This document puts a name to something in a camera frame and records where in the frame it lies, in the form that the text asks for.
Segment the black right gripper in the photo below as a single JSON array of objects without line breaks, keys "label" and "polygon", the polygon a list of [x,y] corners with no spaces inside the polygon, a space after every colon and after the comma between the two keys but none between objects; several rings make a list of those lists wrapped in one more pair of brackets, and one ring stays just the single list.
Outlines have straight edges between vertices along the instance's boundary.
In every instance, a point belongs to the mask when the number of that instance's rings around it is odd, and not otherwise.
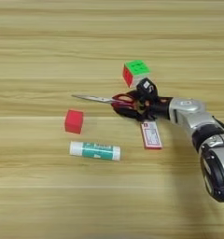
[{"label": "black right gripper", "polygon": [[[142,94],[138,90],[128,91],[127,95],[130,95],[135,101],[139,101]],[[144,114],[139,113],[137,110],[129,107],[118,106],[113,107],[115,112],[122,117],[127,117],[137,121],[154,120],[156,118],[169,119],[169,106],[172,97],[154,97],[151,99],[145,99],[145,112]]]}]

